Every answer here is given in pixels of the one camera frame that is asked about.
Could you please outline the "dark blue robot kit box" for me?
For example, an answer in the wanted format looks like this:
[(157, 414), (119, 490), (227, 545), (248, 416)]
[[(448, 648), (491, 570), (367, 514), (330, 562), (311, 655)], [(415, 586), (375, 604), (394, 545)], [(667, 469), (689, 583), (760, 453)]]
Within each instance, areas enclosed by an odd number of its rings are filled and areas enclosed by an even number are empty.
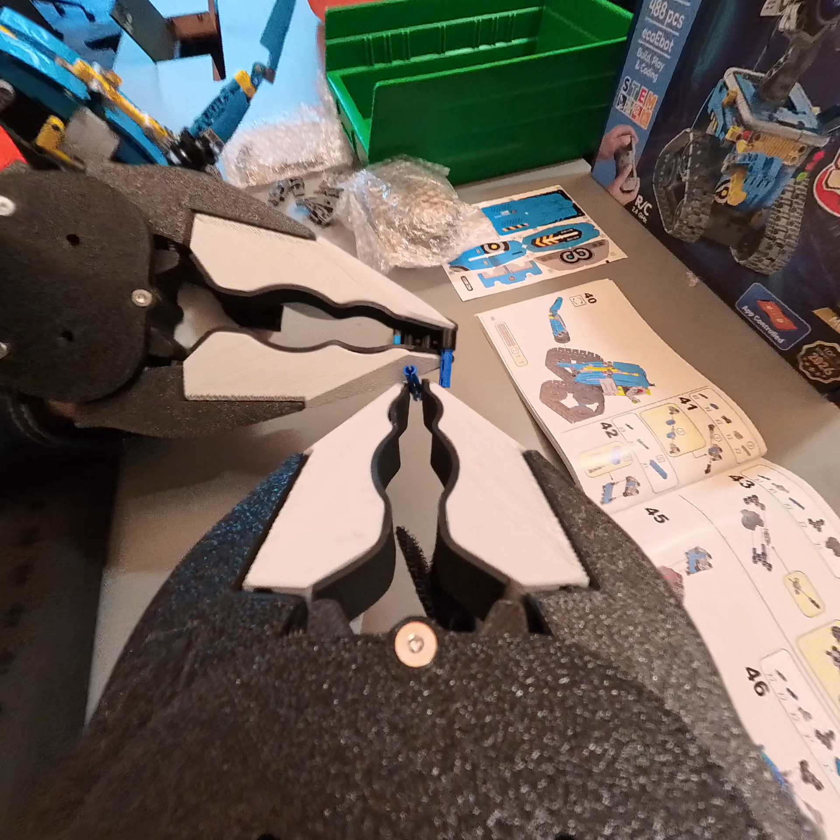
[(839, 400), (839, 2), (638, 2), (595, 180)]

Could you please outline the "grey desk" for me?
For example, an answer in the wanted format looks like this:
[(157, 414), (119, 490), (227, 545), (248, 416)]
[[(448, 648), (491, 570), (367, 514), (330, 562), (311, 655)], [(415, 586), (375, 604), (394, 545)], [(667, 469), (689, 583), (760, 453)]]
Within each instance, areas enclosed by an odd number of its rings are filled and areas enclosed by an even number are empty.
[[(532, 286), (462, 301), (440, 268), (396, 269), (392, 278), (458, 324), (452, 392), (526, 448), (570, 472), (490, 347), (477, 314), (611, 279), (675, 352), (753, 420), (770, 461), (808, 482), (838, 511), (838, 408), (805, 382), (745, 321), (570, 161), (462, 185), (468, 203), (559, 185), (626, 258)], [(364, 405), (365, 395), (228, 434), (140, 440), (122, 457), (103, 573), (86, 718), (96, 710), (123, 646), (188, 550), (289, 455), (316, 443)]]

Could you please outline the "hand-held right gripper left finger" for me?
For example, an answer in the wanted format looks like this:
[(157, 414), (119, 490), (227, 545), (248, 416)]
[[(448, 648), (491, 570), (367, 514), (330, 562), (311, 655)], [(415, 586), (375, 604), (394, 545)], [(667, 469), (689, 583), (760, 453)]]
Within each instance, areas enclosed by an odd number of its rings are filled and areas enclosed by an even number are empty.
[(386, 488), (401, 466), (409, 394), (392, 386), (306, 450), (244, 590), (333, 600), (350, 621), (387, 592), (396, 546)]

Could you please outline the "blue sticker sheet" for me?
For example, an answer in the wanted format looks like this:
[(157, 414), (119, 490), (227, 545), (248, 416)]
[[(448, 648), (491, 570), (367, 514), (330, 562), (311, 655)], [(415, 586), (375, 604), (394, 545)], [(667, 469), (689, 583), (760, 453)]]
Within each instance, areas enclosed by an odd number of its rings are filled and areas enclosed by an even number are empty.
[(561, 185), (477, 203), (491, 227), (443, 264), (460, 300), (473, 301), (627, 257)]

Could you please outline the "black T-shaped connector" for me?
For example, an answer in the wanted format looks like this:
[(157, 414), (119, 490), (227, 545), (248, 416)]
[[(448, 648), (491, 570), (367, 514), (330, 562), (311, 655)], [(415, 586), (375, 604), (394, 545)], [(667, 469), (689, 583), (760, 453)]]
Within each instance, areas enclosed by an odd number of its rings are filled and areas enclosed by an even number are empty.
[(409, 325), (406, 329), (395, 330), (392, 344), (408, 348), (412, 352), (441, 354), (453, 351), (456, 346), (457, 328), (432, 329)]

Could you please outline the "blue toy robot model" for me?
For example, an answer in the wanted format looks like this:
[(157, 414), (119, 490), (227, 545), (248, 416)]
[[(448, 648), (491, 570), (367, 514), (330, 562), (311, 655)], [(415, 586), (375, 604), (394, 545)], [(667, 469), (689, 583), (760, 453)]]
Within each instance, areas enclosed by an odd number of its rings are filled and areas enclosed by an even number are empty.
[(269, 63), (240, 70), (179, 132), (139, 108), (121, 77), (87, 60), (57, 34), (2, 4), (2, 160), (82, 172), (94, 161), (215, 167), (257, 90), (276, 78), (288, 24), (266, 24)]

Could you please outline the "green plastic bin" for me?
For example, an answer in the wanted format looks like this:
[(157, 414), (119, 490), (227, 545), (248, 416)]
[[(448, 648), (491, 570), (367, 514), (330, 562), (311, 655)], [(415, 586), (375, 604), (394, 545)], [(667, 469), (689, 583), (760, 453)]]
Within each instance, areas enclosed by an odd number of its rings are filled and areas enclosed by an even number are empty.
[(327, 82), (360, 162), (456, 185), (600, 143), (634, 15), (604, 1), (394, 1), (325, 12)]

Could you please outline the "open instruction booklet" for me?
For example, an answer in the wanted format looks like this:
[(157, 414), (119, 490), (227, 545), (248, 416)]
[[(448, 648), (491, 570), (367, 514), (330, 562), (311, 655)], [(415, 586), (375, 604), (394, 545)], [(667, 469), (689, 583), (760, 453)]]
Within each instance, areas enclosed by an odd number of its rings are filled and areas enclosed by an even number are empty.
[(675, 588), (783, 791), (838, 838), (838, 516), (611, 280), (478, 320), (582, 489)]

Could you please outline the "pile of dark grey links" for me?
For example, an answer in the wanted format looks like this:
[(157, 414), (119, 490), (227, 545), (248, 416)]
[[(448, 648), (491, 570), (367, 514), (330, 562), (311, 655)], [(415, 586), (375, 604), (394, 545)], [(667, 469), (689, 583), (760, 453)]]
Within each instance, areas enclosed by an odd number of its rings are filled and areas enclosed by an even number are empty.
[(275, 182), (266, 196), (266, 204), (280, 210), (289, 202), (300, 209), (309, 222), (320, 228), (327, 228), (335, 221), (335, 214), (343, 194), (343, 188), (327, 181), (321, 181), (314, 192), (308, 192), (301, 177), (289, 177)]

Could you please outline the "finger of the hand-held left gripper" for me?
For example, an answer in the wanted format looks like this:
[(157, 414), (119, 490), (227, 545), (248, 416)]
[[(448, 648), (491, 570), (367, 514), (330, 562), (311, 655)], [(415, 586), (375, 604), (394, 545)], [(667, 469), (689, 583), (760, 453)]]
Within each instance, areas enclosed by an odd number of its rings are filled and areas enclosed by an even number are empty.
[(354, 349), (327, 342), (313, 349), (286, 349), (250, 332), (214, 330), (182, 364), (185, 398), (198, 402), (332, 403), (405, 382), (407, 366), (434, 373), (437, 353), (398, 345)]
[(367, 317), (394, 330), (458, 326), (416, 294), (326, 238), (304, 238), (205, 213), (189, 236), (194, 262), (223, 295), (303, 302), (336, 319)]

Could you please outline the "bubble wrap bag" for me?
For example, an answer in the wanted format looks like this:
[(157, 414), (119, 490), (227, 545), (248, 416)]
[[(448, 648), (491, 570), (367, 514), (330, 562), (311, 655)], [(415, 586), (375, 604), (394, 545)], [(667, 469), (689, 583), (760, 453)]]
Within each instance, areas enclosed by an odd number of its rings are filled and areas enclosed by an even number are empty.
[(239, 128), (217, 163), (242, 189), (352, 167), (354, 153), (332, 108), (302, 104), (273, 121)]
[(481, 209), (460, 199), (448, 168), (398, 155), (359, 170), (341, 185), (336, 211), (352, 232), (355, 254), (389, 274), (443, 266), (497, 238)]

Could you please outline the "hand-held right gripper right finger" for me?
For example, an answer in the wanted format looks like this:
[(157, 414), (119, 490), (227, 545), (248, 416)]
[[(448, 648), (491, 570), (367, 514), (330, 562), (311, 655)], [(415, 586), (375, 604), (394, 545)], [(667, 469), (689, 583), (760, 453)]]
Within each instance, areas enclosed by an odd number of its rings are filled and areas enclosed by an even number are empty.
[(443, 593), (482, 621), (510, 593), (588, 587), (528, 450), (430, 381), (423, 383), (423, 420), (443, 487), (432, 568)]

